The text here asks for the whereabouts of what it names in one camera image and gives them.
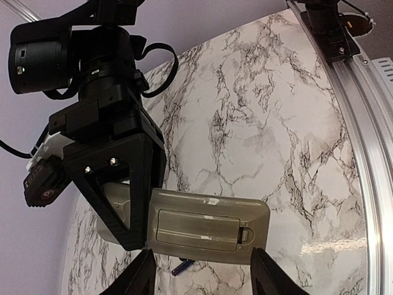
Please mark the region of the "black battery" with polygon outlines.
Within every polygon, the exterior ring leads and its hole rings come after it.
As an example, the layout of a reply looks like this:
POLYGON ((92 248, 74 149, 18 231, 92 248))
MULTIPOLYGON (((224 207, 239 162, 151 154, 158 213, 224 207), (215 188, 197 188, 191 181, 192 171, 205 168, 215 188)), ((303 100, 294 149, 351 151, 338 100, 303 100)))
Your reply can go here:
POLYGON ((181 263, 171 271, 171 274, 175 277, 178 276, 179 274, 187 270, 191 265, 193 265, 194 262, 195 261, 191 259, 182 260, 181 263))

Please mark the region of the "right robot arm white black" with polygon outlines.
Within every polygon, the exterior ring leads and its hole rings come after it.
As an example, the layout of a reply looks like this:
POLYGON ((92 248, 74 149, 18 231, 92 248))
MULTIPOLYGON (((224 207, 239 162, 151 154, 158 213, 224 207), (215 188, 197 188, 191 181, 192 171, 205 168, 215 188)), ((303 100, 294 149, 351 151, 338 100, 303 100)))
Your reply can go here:
POLYGON ((9 79, 17 94, 42 92, 77 102, 49 117, 27 154, 24 180, 30 207, 45 207, 74 183, 109 232, 127 251, 147 243, 151 193, 166 166, 161 130, 142 104, 151 90, 136 67, 155 49, 131 35, 140 1, 88 1, 56 18, 16 26, 10 35, 9 79))

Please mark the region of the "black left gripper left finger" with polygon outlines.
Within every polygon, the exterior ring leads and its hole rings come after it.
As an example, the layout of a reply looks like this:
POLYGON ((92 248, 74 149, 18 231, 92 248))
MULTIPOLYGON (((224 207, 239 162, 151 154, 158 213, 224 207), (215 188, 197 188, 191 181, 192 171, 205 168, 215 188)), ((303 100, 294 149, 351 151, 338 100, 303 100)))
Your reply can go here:
POLYGON ((144 295, 155 292, 156 261, 152 250, 142 250, 102 295, 144 295))

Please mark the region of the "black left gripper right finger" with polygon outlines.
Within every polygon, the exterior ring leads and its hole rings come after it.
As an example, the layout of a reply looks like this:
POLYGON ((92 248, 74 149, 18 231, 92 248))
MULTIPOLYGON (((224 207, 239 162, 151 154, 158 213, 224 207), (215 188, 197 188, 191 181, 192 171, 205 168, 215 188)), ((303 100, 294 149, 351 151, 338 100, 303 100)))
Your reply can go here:
POLYGON ((251 283, 253 294, 308 295, 262 248, 252 250, 251 283))

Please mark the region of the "white remote control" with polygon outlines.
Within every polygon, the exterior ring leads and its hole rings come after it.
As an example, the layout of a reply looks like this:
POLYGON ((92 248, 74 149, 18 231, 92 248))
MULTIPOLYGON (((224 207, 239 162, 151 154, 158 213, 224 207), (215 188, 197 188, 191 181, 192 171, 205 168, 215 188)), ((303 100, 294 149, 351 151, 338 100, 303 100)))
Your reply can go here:
MULTIPOLYGON (((261 200, 153 189, 147 213, 141 250, 155 254, 249 265, 252 250, 267 244, 270 209, 261 200)), ((120 245, 100 217, 96 230, 120 245)))

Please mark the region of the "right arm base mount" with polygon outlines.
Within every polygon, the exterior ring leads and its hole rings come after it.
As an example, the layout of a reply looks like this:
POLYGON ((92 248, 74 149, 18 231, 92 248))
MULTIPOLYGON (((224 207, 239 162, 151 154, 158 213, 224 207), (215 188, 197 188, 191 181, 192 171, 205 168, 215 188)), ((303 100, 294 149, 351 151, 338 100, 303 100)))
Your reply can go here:
POLYGON ((349 1, 343 3, 354 9, 354 14, 339 11, 339 1, 298 1, 305 6, 300 13, 327 63, 348 60, 360 54, 355 38, 368 34, 375 26, 370 14, 349 1))

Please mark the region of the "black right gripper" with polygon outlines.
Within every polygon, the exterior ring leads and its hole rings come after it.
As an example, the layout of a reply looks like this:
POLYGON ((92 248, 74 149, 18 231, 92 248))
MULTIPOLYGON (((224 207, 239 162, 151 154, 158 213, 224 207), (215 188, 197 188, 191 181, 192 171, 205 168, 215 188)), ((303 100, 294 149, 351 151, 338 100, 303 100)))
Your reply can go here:
POLYGON ((150 188, 163 187, 166 154, 140 92, 117 84, 92 94, 49 117, 49 134, 57 133, 115 140, 66 146, 64 167, 113 238, 127 251, 144 248, 150 188))

